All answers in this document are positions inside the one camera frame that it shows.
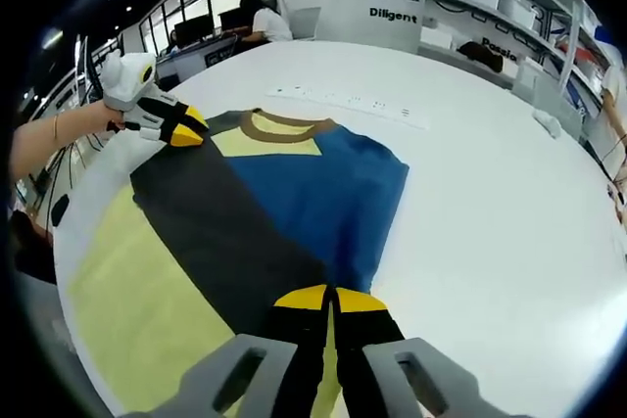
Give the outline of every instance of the power strip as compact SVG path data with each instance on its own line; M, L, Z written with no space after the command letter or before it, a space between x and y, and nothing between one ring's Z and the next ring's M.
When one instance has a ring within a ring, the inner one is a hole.
M429 122L416 111L381 100L373 100L359 95L346 95L336 92L322 91L310 87L280 87L266 93L270 97L291 98L320 103L331 107L354 110L367 115L380 116L400 122L416 129L429 129Z

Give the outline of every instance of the yellow fabric panel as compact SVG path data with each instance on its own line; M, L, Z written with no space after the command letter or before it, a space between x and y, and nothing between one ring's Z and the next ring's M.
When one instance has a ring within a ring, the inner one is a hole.
M314 139L294 143L261 142L248 137L239 127L212 137L220 153L225 157L268 156L288 154L297 156L321 156Z
M358 293L357 291L350 291L344 288L337 288L336 291L340 299L340 311L342 313L387 310L385 303L368 294Z
M274 303L277 307L304 308L307 310L320 310L322 308L322 297L326 285L320 284L311 288L298 289L286 294Z
M163 403L185 371L233 337L132 201L130 186L108 208L70 295L79 334L128 411Z
M337 380L337 351L335 350L333 309L329 308L326 346L324 347L324 369L322 370L322 380L317 386L317 395L313 401L312 418L328 418L331 416L341 390L342 387Z
M314 127L313 124L308 126L295 126L293 124L281 124L268 119L267 117L257 114L252 115L253 124L259 131L270 132L272 134L289 134L298 135L303 134L307 130Z

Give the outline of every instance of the brown collar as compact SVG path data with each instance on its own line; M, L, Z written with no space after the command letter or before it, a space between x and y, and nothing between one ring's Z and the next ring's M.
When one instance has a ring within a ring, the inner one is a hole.
M310 128L302 134L274 134L273 132L265 132L255 126L253 123L253 115L262 116L265 119L276 122L277 124L286 124L288 126L298 127L310 126ZM310 120L271 115L270 113L266 113L265 111L257 108L242 114L240 127L244 134L256 141L291 144L312 139L317 135L317 133L331 130L337 127L337 124L332 119Z

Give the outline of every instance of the person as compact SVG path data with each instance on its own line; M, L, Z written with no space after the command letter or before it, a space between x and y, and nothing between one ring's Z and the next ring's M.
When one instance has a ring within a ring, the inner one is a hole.
M627 149L627 80L625 70L611 66L603 78L603 106L588 131L588 153L613 181L625 163Z
M175 53L179 50L178 43L176 42L176 30L172 30L169 33L169 45L166 48L166 54Z
M241 0L239 8L251 26L228 29L223 34L243 34L242 49L251 49L274 41L291 41L292 31L287 22L263 0Z
M99 100L19 126L13 135L9 157L12 181L18 181L43 167L55 152L79 137L105 131L109 122L124 128L122 113L111 110Z

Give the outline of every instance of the white round table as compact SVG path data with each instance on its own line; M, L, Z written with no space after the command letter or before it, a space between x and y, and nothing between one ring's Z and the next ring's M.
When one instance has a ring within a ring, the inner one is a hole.
M387 100L428 129L268 94L297 86ZM551 138L505 90L397 51L291 42L227 60L172 93L204 116L260 107L331 117L407 163L372 293L407 338L472 372L482 396L503 411L563 416L608 365L627 321L627 269L606 183L576 142L565 133ZM130 131L116 136L70 194L54 234L72 339L114 413L124 410L76 331L66 290L107 205L162 146Z

